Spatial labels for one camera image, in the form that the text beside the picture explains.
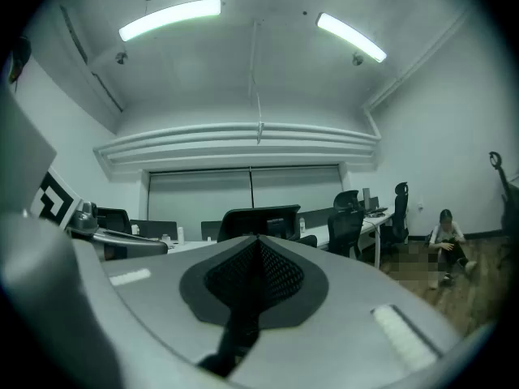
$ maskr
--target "fluorescent light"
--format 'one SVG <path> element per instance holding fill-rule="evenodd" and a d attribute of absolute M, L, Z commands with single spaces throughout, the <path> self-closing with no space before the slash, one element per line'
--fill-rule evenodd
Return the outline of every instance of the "fluorescent light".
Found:
<path fill-rule="evenodd" d="M 126 42 L 142 33 L 160 28 L 166 24 L 194 19 L 196 17 L 219 15 L 220 12 L 220 0 L 199 0 L 198 2 L 179 4 L 178 6 L 156 11 L 155 13 L 137 19 L 135 22 L 127 24 L 124 28 L 119 29 L 119 35 L 121 35 L 121 39 Z"/>
<path fill-rule="evenodd" d="M 342 23 L 340 20 L 335 19 L 331 15 L 321 13 L 317 19 L 317 26 L 328 30 L 329 32 L 342 37 L 352 45 L 357 46 L 360 50 L 366 52 L 377 62 L 382 62 L 388 55 L 370 41 L 363 34 L 357 32 L 354 28 L 348 26 L 346 23 Z"/>

